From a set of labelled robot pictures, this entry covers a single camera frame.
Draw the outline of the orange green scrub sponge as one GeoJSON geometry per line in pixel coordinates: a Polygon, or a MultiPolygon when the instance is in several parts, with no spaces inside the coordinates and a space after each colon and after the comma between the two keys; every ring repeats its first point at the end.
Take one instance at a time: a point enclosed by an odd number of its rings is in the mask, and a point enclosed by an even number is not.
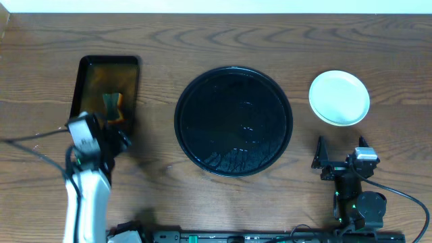
{"type": "Polygon", "coordinates": [[[105,93],[103,102],[106,110],[106,118],[109,124],[120,124],[124,122],[122,113],[123,94],[122,93],[105,93]]]}

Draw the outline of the light green plate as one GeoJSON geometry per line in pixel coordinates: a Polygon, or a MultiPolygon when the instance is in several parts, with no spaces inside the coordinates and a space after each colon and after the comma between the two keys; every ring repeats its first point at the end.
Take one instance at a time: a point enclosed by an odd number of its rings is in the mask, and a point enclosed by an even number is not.
{"type": "Polygon", "coordinates": [[[356,76],[330,70],[311,83],[308,101],[317,117],[333,126],[353,126],[366,117],[371,99],[366,86],[356,76]]]}

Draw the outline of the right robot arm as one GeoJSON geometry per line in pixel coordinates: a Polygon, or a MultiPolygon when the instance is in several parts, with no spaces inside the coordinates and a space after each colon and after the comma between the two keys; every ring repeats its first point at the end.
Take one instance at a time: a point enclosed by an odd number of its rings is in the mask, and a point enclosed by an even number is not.
{"type": "Polygon", "coordinates": [[[383,227],[387,199],[378,192],[364,191],[362,182],[373,175],[380,162],[363,137],[344,161],[329,158],[324,137],[319,137],[311,167],[321,170],[321,179],[333,181],[333,216],[340,222],[335,235],[373,233],[383,227]]]}

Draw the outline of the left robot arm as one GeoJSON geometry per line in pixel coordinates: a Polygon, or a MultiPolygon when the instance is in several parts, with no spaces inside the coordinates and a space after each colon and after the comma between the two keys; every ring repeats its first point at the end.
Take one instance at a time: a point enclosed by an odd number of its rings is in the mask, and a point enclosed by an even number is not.
{"type": "Polygon", "coordinates": [[[64,242],[106,242],[107,204],[115,158],[131,145],[115,126],[101,126],[95,114],[68,120],[73,144],[65,152],[67,213],[64,242]]]}

